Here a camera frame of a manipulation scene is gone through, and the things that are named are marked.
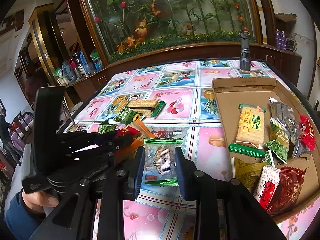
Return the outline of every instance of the red wrapper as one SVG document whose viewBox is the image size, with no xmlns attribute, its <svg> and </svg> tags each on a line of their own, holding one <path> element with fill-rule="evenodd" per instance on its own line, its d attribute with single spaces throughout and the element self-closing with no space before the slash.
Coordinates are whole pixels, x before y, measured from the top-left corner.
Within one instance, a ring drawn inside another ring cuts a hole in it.
<svg viewBox="0 0 320 240">
<path fill-rule="evenodd" d="M 285 212 L 297 202 L 303 186 L 306 170 L 291 167 L 282 167 L 280 170 L 280 183 L 267 208 L 269 215 Z"/>
<path fill-rule="evenodd" d="M 315 149 L 315 134 L 313 132 L 312 124 L 310 122 L 310 118 L 300 115 L 303 138 L 302 142 L 313 151 Z"/>
<path fill-rule="evenodd" d="M 135 128 L 132 128 L 131 126 L 127 126 L 126 128 L 121 129 L 119 132 L 117 132 L 115 137 L 124 136 L 125 134 L 131 134 L 132 136 L 139 133 L 139 131 Z"/>
</svg>

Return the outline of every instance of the fruit print tablecloth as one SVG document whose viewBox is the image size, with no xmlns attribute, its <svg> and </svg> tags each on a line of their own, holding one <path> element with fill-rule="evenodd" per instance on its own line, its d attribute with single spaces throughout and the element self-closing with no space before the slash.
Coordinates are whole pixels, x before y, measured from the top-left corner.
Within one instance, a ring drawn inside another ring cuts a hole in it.
<svg viewBox="0 0 320 240">
<path fill-rule="evenodd" d="M 155 134 L 166 138 L 183 138 L 185 157 L 199 170 L 215 179 L 230 180 L 232 172 L 225 144 L 212 141 L 223 138 L 220 115 L 212 91 L 213 78 L 275 77 L 287 85 L 263 62 L 251 62 L 251 70 L 239 69 L 239 61 L 206 60 L 180 62 L 119 73 L 75 118 L 76 125 L 67 131 L 97 132 L 99 123 L 113 118 L 131 100 L 161 99 L 167 103 L 156 119 L 143 122 Z M 124 127 L 117 124 L 117 129 Z M 281 223 L 288 239 L 299 239 L 318 211 L 317 200 L 305 211 Z M 97 206 L 93 239 L 96 239 Z M 186 202 L 179 187 L 153 187 L 142 184 L 135 202 L 124 201 L 124 231 L 127 240 L 183 240 L 192 235 L 195 202 Z"/>
</svg>

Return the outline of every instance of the pink flower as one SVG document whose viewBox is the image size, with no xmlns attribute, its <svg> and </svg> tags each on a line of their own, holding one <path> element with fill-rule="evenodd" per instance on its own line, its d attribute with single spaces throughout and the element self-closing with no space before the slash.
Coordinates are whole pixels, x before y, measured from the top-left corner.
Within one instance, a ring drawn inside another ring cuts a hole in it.
<svg viewBox="0 0 320 240">
<path fill-rule="evenodd" d="M 122 3 L 120 4 L 120 7 L 121 7 L 122 9 L 126 8 L 126 7 L 127 7 L 127 2 L 122 2 Z"/>
</svg>

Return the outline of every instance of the purple bottle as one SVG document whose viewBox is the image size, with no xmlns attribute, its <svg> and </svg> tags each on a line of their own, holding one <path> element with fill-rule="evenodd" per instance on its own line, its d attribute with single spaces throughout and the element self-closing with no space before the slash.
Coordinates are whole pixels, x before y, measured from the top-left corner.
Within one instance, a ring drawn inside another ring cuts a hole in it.
<svg viewBox="0 0 320 240">
<path fill-rule="evenodd" d="M 281 49 L 281 33 L 279 30 L 276 31 L 276 42 L 277 49 Z"/>
<path fill-rule="evenodd" d="M 287 49 L 287 36 L 285 36 L 284 31 L 281 32 L 281 49 Z"/>
</svg>

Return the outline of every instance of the human hand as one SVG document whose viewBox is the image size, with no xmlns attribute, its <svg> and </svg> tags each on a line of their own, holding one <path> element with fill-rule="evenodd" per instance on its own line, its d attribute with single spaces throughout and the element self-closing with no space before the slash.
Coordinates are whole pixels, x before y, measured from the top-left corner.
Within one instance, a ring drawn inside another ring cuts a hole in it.
<svg viewBox="0 0 320 240">
<path fill-rule="evenodd" d="M 26 194 L 22 192 L 22 198 L 26 206 L 34 213 L 44 213 L 43 207 L 56 207 L 58 199 L 45 193 L 44 191 Z"/>
</svg>

